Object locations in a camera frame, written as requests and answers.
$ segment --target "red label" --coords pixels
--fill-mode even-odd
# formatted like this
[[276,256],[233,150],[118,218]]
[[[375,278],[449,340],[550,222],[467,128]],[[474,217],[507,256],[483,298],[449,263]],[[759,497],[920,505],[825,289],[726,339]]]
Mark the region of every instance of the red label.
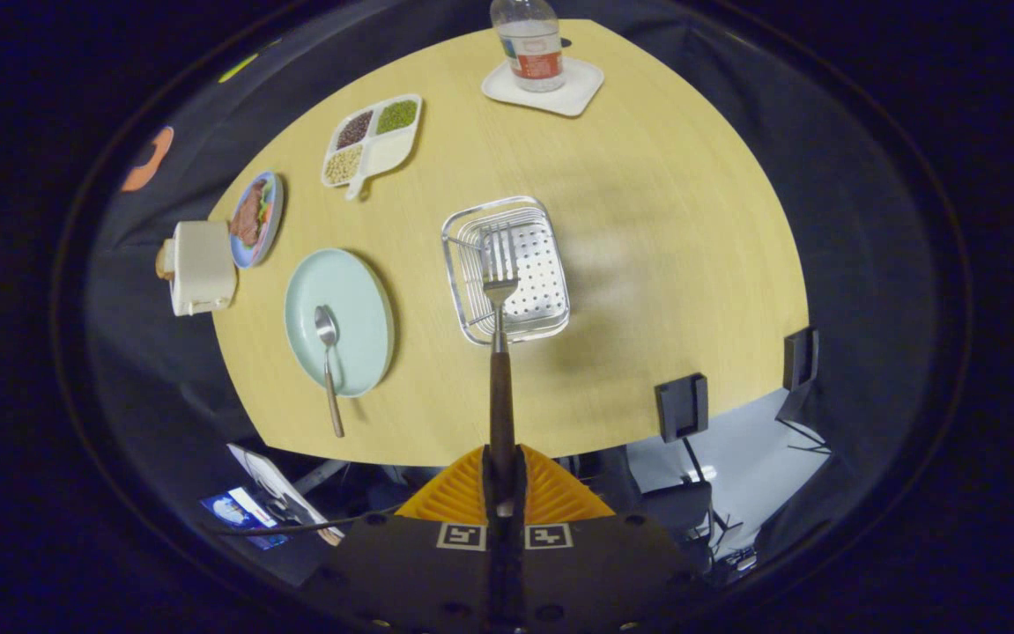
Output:
[[518,69],[514,74],[527,79],[548,79],[562,72],[562,52],[547,53],[546,56],[518,56]]

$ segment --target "wooden table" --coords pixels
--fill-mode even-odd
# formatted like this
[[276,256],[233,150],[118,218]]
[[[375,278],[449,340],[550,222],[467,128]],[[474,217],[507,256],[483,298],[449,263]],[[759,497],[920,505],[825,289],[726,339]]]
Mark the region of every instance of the wooden table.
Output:
[[[606,80],[576,119],[498,103],[483,77],[502,59],[491,30],[403,57],[314,105],[248,163],[213,209],[227,219],[261,171],[285,181],[284,220],[266,261],[241,270],[213,312],[225,365],[265,441],[343,461],[446,465],[487,442],[490,350],[460,333],[440,228],[449,214],[527,194],[550,210],[567,269],[570,324],[511,349],[515,437],[549,456],[659,433],[653,385],[703,372],[711,415],[776,390],[783,339],[808,325],[796,244],[772,185],[727,121],[678,75],[614,32],[563,20],[568,56]],[[425,98],[403,167],[363,200],[319,182],[346,114],[385,97]],[[340,248],[381,277],[397,323],[388,373],[325,395],[285,336],[285,289],[308,254]]]

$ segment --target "red beans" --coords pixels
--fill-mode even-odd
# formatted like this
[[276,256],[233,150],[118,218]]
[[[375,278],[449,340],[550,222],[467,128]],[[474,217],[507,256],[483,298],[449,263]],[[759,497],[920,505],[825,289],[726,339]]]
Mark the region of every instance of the red beans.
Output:
[[353,145],[361,141],[362,137],[366,136],[366,130],[369,129],[369,120],[371,117],[373,117],[373,111],[362,113],[360,116],[351,119],[349,124],[346,124],[346,127],[339,134],[339,147],[335,149],[341,150],[347,145]]

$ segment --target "dish rack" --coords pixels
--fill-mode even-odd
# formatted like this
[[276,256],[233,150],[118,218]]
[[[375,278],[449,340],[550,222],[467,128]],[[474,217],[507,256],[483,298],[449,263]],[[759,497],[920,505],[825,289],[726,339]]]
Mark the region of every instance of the dish rack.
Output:
[[550,213],[537,198],[510,197],[453,213],[443,223],[447,284],[463,337],[491,345],[494,309],[483,294],[482,254],[503,231],[511,232],[519,277],[518,290],[503,304],[507,341],[555,336],[570,322],[570,296]]

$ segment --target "fork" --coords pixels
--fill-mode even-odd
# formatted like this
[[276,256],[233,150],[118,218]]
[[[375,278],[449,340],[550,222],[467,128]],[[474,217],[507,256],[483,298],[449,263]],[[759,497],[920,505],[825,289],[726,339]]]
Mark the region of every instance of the fork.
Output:
[[483,294],[491,301],[495,333],[491,348],[491,465],[494,501],[510,514],[514,494],[514,401],[511,397],[510,354],[503,330],[503,304],[518,290],[518,268],[510,224],[493,227],[483,237]]

